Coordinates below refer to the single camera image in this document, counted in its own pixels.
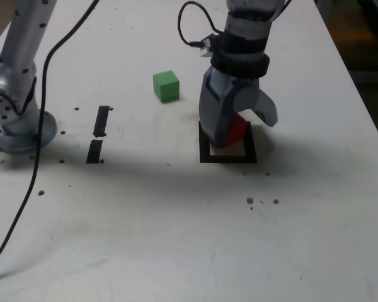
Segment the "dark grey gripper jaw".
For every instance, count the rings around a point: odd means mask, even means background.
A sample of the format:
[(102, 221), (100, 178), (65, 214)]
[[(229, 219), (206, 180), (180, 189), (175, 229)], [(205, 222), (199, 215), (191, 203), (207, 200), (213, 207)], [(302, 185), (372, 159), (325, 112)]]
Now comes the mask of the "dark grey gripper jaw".
[(204, 74), (199, 100), (199, 118), (204, 133), (217, 148), (227, 145), (234, 99), (239, 87), (234, 78), (214, 67)]

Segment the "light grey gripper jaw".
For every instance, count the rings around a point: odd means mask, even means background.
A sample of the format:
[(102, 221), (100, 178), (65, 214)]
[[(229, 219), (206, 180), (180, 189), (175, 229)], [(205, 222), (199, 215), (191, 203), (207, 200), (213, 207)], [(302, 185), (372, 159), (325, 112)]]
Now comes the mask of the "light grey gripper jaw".
[(277, 108), (273, 100), (260, 88), (242, 88), (234, 98), (234, 110), (239, 113), (250, 109), (265, 125), (273, 127), (278, 122)]

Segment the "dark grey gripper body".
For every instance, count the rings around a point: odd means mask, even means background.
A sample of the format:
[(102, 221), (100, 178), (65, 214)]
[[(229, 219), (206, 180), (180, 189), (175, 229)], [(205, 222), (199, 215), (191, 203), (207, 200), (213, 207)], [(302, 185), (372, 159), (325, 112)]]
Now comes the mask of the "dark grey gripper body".
[(232, 84), (236, 91), (242, 90), (245, 88), (256, 89), (258, 91), (260, 88), (259, 78), (251, 79), (251, 78), (235, 77), (233, 79)]

